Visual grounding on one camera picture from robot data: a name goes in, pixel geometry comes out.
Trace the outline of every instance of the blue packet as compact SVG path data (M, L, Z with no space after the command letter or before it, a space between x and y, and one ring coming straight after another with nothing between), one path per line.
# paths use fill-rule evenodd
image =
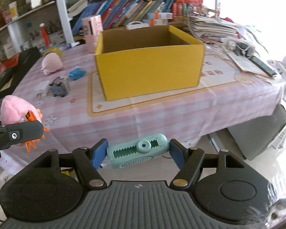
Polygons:
M77 67L76 69L72 70L71 72L68 73L68 76L71 78L71 80L77 80L81 77L83 77L87 71L84 69Z

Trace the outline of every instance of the green box cutter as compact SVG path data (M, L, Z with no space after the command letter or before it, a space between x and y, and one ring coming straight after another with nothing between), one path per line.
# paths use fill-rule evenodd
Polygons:
M128 143L110 146L107 148L107 155L111 167L118 169L160 157L169 149L167 138L163 134L155 134Z

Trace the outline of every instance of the stack of magazines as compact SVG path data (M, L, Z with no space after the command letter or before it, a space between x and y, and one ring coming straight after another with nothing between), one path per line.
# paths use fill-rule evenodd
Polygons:
M237 30L241 26L221 19L188 16L188 27L202 42L218 43L228 36L237 38Z

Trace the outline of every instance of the gray chair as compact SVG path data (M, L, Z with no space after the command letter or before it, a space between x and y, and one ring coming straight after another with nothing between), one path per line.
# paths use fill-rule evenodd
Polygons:
M268 147L277 147L286 132L286 103L278 104L270 116L228 127L244 157L254 159Z

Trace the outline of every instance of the round slider button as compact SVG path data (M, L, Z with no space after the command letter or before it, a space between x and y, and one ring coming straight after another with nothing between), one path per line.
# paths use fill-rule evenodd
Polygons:
M146 139L141 140L137 144L137 150L141 153L149 152L151 148L152 148L152 144Z

